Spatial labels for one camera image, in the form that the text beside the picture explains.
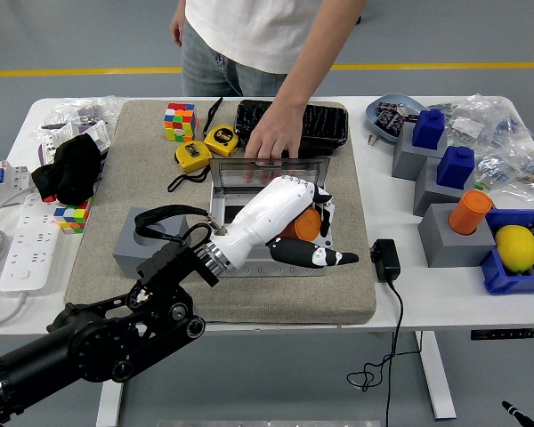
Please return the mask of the person's left hand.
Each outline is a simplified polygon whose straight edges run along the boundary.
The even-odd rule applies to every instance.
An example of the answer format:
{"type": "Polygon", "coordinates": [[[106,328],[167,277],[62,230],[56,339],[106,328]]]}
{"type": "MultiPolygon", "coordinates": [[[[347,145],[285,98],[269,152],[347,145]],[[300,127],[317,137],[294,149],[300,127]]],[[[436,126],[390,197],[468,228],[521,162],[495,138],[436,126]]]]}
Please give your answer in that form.
{"type": "Polygon", "coordinates": [[[299,157],[304,107],[287,106],[274,101],[251,133],[245,157],[281,159],[299,157]]]}

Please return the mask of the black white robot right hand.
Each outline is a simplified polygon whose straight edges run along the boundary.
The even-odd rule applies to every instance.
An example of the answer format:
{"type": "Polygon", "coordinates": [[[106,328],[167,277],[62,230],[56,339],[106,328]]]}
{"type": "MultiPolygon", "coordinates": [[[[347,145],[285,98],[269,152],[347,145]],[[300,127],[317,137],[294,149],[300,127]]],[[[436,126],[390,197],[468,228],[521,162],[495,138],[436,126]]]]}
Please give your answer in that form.
{"type": "Polygon", "coordinates": [[[501,402],[501,405],[507,413],[521,425],[521,427],[534,427],[534,421],[517,407],[505,400],[501,402]]]}

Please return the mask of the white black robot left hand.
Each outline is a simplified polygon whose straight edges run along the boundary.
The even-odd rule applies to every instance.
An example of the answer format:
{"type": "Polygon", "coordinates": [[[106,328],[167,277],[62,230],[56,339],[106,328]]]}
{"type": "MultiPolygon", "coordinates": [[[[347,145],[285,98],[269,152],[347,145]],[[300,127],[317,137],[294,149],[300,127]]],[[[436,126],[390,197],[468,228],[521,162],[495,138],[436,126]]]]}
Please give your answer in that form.
{"type": "Polygon", "coordinates": [[[222,235],[212,236],[206,250],[224,271],[244,267],[251,251],[268,248],[272,260],[294,267],[319,270],[356,263],[359,256],[340,253],[315,242],[322,229],[310,238],[303,232],[285,237],[284,230],[305,214],[316,214],[316,205],[332,207],[332,196],[312,182],[283,175],[273,179],[236,214],[222,235]]]}

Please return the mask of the person's right hand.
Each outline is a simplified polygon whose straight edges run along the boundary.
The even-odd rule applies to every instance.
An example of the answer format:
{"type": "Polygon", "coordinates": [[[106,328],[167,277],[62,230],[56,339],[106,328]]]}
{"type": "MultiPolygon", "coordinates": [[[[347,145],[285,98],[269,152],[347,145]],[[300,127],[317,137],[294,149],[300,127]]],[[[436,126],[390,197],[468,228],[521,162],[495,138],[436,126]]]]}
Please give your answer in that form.
{"type": "Polygon", "coordinates": [[[185,15],[183,13],[176,13],[170,22],[170,32],[174,44],[178,47],[182,47],[183,31],[185,26],[185,15]]]}

